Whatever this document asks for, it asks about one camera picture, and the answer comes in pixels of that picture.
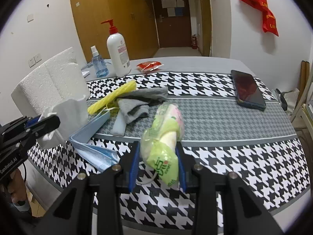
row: red plastic bag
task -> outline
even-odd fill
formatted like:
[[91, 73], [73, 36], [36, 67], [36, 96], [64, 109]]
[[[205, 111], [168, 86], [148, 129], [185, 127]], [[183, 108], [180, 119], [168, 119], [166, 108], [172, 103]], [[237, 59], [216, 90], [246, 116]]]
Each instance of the red plastic bag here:
[[141, 73], [147, 73], [152, 70], [156, 70], [159, 67], [161, 67], [163, 64], [157, 61], [147, 61], [147, 62], [142, 62], [137, 65], [137, 69], [141, 71]]
[[271, 32], [278, 36], [278, 31], [276, 27], [276, 19], [273, 13], [270, 11], [267, 5], [267, 0], [242, 0], [243, 2], [249, 4], [253, 8], [262, 11], [263, 13], [263, 31]]

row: fire extinguisher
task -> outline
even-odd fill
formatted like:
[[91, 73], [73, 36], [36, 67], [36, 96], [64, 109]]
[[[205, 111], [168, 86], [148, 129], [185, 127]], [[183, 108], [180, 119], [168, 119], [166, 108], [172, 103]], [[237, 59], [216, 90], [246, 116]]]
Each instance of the fire extinguisher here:
[[192, 46], [192, 49], [197, 49], [198, 46], [197, 46], [197, 35], [194, 34], [191, 38], [191, 46]]

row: spray bottle cap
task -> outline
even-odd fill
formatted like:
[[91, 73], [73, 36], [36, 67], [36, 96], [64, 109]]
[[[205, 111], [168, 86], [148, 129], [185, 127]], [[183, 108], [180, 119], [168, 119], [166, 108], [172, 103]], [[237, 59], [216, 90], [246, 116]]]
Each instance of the spray bottle cap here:
[[118, 33], [117, 27], [113, 25], [113, 19], [109, 19], [109, 20], [101, 22], [101, 24], [104, 24], [104, 23], [110, 23], [110, 30], [109, 30], [110, 34]]
[[99, 55], [99, 52], [98, 52], [96, 46], [91, 47], [91, 52], [92, 52], [93, 57], [96, 57]]

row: hanging red cloth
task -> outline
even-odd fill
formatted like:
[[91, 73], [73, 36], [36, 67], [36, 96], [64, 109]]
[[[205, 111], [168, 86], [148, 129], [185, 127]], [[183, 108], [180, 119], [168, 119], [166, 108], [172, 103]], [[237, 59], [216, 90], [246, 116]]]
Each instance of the hanging red cloth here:
[[263, 13], [263, 31], [271, 32], [278, 36], [278, 31], [276, 27], [276, 19], [273, 13], [267, 6], [267, 0], [242, 0], [243, 2], [249, 4], [253, 8], [262, 11]]

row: houndstooth tablecloth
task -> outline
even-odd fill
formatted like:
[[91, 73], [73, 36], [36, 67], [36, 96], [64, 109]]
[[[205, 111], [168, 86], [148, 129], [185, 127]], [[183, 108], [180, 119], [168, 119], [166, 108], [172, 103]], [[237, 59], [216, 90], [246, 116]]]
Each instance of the houndstooth tablecloth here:
[[[259, 79], [255, 78], [267, 102], [263, 113], [238, 107], [231, 76], [216, 73], [157, 72], [94, 80], [87, 82], [90, 103], [132, 79], [136, 80], [139, 89], [167, 86], [171, 101], [179, 104], [184, 116], [187, 135], [182, 144], [185, 153], [212, 172], [237, 172], [269, 211], [280, 208], [309, 186], [300, 141], [280, 105]], [[207, 111], [199, 115], [191, 113], [192, 105], [198, 112], [209, 106], [213, 115]], [[143, 120], [146, 127], [150, 126], [148, 119], [153, 119], [156, 108], [151, 107], [152, 116]], [[205, 132], [198, 132], [194, 127], [200, 116]], [[90, 144], [114, 149], [120, 157], [130, 151], [134, 140], [139, 139], [141, 122], [128, 125], [126, 137], [113, 137], [108, 130], [113, 121], [114, 118], [106, 123]], [[58, 146], [48, 150], [41, 150], [36, 144], [29, 151], [29, 159], [47, 175], [47, 179], [61, 188], [67, 187], [82, 170], [87, 174], [97, 172], [68, 142], [66, 148]], [[138, 179], [146, 180], [152, 174], [151, 169], [141, 165]], [[120, 199], [122, 218], [129, 222], [176, 230], [192, 227], [195, 196], [170, 189], [160, 180], [136, 186], [133, 193], [122, 194]], [[222, 227], [220, 195], [217, 206], [218, 225]]]

